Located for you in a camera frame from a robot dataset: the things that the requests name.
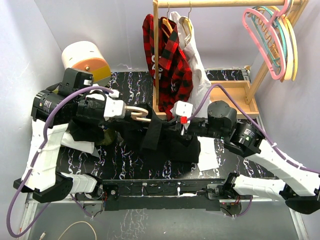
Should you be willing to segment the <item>beige plastic hanger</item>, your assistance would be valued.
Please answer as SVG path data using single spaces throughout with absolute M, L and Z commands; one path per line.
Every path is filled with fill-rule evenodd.
M 136 107 L 136 106 L 126 106 L 125 110 L 130 112 L 130 117 L 134 121 L 144 122 L 144 123 L 151 122 L 151 119 L 146 118 L 146 116 L 149 114 L 149 112 L 148 112 L 148 110 L 146 110 L 144 108 Z

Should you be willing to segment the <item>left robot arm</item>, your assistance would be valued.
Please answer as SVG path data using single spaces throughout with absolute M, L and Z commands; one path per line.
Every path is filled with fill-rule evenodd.
M 90 173 L 75 175 L 57 171 L 61 146 L 89 154 L 104 139 L 102 125 L 107 95 L 93 86 L 93 74 L 67 68 L 61 82 L 36 94 L 32 104 L 32 139 L 27 167 L 13 187 L 32 193 L 40 203 L 86 194 L 97 200 L 103 195 L 101 181 Z

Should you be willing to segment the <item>black button shirt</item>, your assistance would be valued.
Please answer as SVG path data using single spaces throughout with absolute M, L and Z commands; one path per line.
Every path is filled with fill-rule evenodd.
M 176 131 L 175 121 L 160 119 L 146 102 L 137 107 L 148 110 L 150 123 L 133 120 L 127 113 L 124 119 L 85 122 L 74 117 L 68 126 L 75 141 L 98 144 L 104 138 L 102 126 L 120 134 L 125 143 L 136 153 L 152 162 L 164 159 L 179 163 L 198 163 L 201 144 L 196 136 L 182 136 Z

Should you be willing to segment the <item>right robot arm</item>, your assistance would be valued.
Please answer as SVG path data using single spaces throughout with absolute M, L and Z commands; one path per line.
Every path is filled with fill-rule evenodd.
M 239 199 L 259 196 L 284 202 L 290 209 L 310 215 L 320 209 L 320 175 L 305 170 L 299 162 L 269 144 L 257 124 L 237 122 L 237 111 L 223 100 L 212 102 L 206 118 L 193 118 L 193 105 L 178 101 L 172 114 L 181 135 L 223 140 L 224 148 L 266 168 L 275 179 L 251 178 L 231 172 L 222 185 L 209 190 L 209 196 Z

